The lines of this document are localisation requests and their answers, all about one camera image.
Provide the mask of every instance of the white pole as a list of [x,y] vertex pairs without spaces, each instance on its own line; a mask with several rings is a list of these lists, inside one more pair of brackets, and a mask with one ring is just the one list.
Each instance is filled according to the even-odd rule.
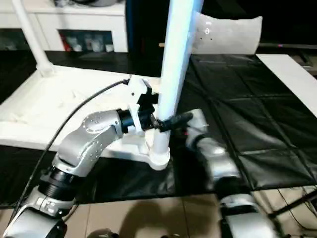
[[[178,94],[181,92],[191,45],[194,38],[196,17],[201,11],[202,0],[171,0],[169,5],[164,58],[158,99],[158,119],[174,115]],[[155,131],[150,151],[151,160],[157,164],[169,160],[169,132]]]
[[31,48],[33,56],[36,60],[36,68],[41,72],[42,76],[48,76],[53,72],[53,65],[49,62],[42,46],[36,37],[30,19],[27,16],[22,0],[12,0],[15,12],[22,26],[24,36]]

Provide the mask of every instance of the robotic arm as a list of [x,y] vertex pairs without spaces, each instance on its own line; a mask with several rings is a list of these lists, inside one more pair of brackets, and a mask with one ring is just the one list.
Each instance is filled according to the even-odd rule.
[[158,95],[146,81],[128,84],[136,99],[128,110],[95,112],[59,146],[52,165],[41,176],[25,205],[13,218],[5,238],[62,238],[67,225],[62,220],[75,204],[75,195],[103,150],[131,130],[137,133],[152,127],[153,104]]
[[129,110],[111,110],[88,115],[59,146],[52,165],[33,188],[25,205],[6,229],[4,238],[63,238],[67,225],[62,220],[75,204],[84,178],[103,150],[132,129],[168,131],[187,125],[186,146],[205,163],[220,203],[223,238],[276,238],[269,220],[263,216],[251,191],[226,150],[208,135],[201,110],[160,121],[153,116],[158,96],[143,80],[130,81],[133,90]]

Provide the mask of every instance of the black mat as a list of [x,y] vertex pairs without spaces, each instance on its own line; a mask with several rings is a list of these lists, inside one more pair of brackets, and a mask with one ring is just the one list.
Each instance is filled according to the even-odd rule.
[[[0,52],[0,101],[33,72],[27,52]],[[58,65],[159,76],[161,57],[49,52]],[[202,108],[210,132],[229,150],[253,190],[316,184],[317,118],[256,57],[192,56],[179,112]],[[204,167],[175,133],[168,167],[100,159],[81,203],[212,192]],[[0,205],[12,206],[41,151],[0,146]],[[45,168],[54,156],[50,152]]]

